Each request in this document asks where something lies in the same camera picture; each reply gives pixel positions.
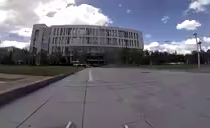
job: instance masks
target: cloud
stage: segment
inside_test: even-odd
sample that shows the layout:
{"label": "cloud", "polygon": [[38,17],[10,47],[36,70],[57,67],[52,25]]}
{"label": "cloud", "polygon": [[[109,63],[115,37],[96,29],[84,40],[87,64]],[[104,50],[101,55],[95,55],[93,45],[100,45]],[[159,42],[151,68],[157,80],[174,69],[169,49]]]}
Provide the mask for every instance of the cloud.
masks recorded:
{"label": "cloud", "polygon": [[11,40],[5,40],[1,42],[0,47],[17,47],[17,48],[25,48],[29,46],[29,42],[18,42],[18,41],[11,41]]}
{"label": "cloud", "polygon": [[198,27],[201,26],[201,23],[195,20],[185,20],[184,22],[177,24],[177,29],[186,29],[186,30],[196,30]]}
{"label": "cloud", "polygon": [[10,33],[16,33],[19,36],[23,36],[23,37],[31,37],[32,28],[21,28],[19,30],[11,31]]}
{"label": "cloud", "polygon": [[109,25],[113,22],[101,9],[88,4],[76,5],[75,0],[0,0],[2,42],[17,47],[29,42],[31,28],[37,23]]}
{"label": "cloud", "polygon": [[77,6],[73,4],[67,8],[66,6],[61,6],[60,8],[51,9],[54,7],[53,2],[43,5],[40,4],[35,10],[38,16],[41,17],[40,23],[46,23],[49,26],[63,24],[108,25],[113,23],[99,8],[91,5],[81,4]]}
{"label": "cloud", "polygon": [[145,34],[145,38],[151,38],[152,35],[151,34]]}
{"label": "cloud", "polygon": [[203,41],[206,43],[210,43],[210,37],[203,37]]}
{"label": "cloud", "polygon": [[[145,49],[170,53],[174,53],[176,51],[178,54],[188,54],[191,53],[191,51],[197,50],[197,45],[196,40],[191,38],[178,42],[172,41],[169,43],[151,42],[150,44],[145,44]],[[210,49],[209,37],[203,37],[202,49],[205,51]]]}
{"label": "cloud", "polygon": [[206,6],[208,5],[210,5],[210,0],[192,0],[185,12],[205,12],[207,10]]}
{"label": "cloud", "polygon": [[166,24],[166,23],[168,22],[169,19],[170,19],[169,16],[164,16],[164,17],[161,19],[161,21],[162,21],[164,24]]}
{"label": "cloud", "polygon": [[131,10],[130,10],[130,9],[128,9],[126,12],[127,12],[127,13],[130,13],[130,12],[131,12]]}

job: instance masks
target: white lane line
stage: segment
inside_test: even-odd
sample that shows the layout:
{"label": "white lane line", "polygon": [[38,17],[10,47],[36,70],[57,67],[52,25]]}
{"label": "white lane line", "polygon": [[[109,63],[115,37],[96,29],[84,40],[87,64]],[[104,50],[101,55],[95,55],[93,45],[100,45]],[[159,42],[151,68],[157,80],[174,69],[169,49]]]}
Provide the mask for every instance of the white lane line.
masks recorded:
{"label": "white lane line", "polygon": [[93,75],[90,69],[89,69],[89,81],[93,81]]}

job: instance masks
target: road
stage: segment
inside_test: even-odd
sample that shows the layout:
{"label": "road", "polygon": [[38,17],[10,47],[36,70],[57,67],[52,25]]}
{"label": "road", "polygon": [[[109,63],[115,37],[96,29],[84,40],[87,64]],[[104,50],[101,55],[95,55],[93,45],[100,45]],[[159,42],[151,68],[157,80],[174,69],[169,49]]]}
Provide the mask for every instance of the road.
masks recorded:
{"label": "road", "polygon": [[0,128],[210,128],[210,74],[89,68],[0,108]]}

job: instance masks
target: sky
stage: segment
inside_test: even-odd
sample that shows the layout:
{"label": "sky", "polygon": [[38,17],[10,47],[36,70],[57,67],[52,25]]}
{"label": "sky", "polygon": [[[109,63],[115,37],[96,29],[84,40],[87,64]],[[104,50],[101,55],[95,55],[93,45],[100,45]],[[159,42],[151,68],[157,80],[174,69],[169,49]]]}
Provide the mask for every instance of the sky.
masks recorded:
{"label": "sky", "polygon": [[210,49],[210,0],[0,0],[1,47],[29,46],[33,24],[110,25],[143,32],[145,49]]}

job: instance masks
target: lamp post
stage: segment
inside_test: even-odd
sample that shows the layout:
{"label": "lamp post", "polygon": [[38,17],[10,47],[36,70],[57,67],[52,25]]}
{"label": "lamp post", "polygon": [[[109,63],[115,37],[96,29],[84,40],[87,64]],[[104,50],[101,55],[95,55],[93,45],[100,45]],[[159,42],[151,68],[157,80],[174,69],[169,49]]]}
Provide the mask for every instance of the lamp post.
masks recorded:
{"label": "lamp post", "polygon": [[197,33],[194,33],[193,35],[195,36],[196,45],[197,45],[197,52],[198,52],[198,69],[200,69],[200,68],[201,68],[201,60],[200,60],[201,41],[198,42],[198,34],[197,34]]}

